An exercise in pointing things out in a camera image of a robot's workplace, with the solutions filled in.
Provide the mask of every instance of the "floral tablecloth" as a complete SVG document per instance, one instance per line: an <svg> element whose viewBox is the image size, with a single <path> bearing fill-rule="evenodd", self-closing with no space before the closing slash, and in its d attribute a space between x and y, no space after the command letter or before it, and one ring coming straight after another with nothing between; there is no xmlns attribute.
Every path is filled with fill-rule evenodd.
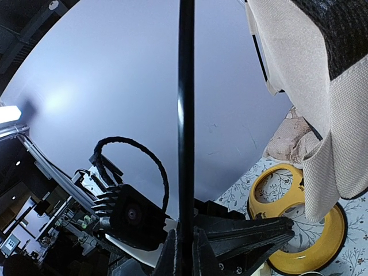
<svg viewBox="0 0 368 276"><path fill-rule="evenodd" d="M228 207L229 210L237 210L247 213L247 200L250 189L258 176L277 163L261 158L248 172L234 183L220 198L217 203ZM261 202L273 202L281 198L289 189L292 175L286 170L279 170L269 176L256 190L256 197ZM366 213L368 212L368 199L363 195L358 199L339 201L344 208L348 219L348 233L345 245L337 258L324 270L325 276L360 276L368 275L368 228ZM284 246L286 252L298 252L315 243L323 230L324 221L317 224L309 223L304 216L304 206L298 205L285 212L285 216L294 220L293 230L295 237Z"/></svg>

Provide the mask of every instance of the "light fixture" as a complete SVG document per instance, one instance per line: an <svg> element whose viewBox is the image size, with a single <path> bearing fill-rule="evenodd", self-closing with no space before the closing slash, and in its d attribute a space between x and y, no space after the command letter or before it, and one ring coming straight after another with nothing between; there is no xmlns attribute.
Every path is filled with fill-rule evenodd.
<svg viewBox="0 0 368 276"><path fill-rule="evenodd" d="M22 115L22 112L15 105L0 107L0 124L3 122L17 121Z"/></svg>

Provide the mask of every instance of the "black pole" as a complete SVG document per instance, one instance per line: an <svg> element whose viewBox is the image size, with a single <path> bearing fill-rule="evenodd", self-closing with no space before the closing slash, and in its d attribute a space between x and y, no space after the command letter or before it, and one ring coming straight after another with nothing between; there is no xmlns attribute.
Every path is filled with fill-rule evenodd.
<svg viewBox="0 0 368 276"><path fill-rule="evenodd" d="M180 1L179 19L179 234L182 275L192 275L194 212L194 0Z"/></svg>

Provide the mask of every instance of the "white wall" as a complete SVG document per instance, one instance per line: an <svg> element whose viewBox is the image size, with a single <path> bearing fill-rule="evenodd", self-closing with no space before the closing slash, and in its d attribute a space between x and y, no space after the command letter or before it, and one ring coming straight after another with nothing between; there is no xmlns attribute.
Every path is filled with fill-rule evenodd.
<svg viewBox="0 0 368 276"><path fill-rule="evenodd" d="M291 104L266 90L244 8L197 1L195 192L214 199L261 156ZM162 160L177 216L178 1L81 0L41 40L1 100L31 103L31 138L68 174L89 167L99 139L126 136ZM162 181L139 150L104 154L161 205Z"/></svg>

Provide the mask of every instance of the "yellow object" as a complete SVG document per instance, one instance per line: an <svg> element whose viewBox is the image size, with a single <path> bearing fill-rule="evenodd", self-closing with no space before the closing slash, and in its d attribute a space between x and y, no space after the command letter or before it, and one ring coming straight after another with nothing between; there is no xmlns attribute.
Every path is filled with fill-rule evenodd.
<svg viewBox="0 0 368 276"><path fill-rule="evenodd" d="M277 170L289 170L293 174L292 185L279 200L271 203L260 203L256 200L255 189L269 175ZM304 204L304 183L302 171L288 164L274 166L254 182L248 200L248 211L252 219L257 214L263 218L279 217L286 210L297 204ZM336 204L325 216L324 229L314 245L298 253L286 253L278 250L270 257L271 265L282 274L300 275L307 271L320 270L328 265L339 253L346 239L346 216L339 204Z"/></svg>

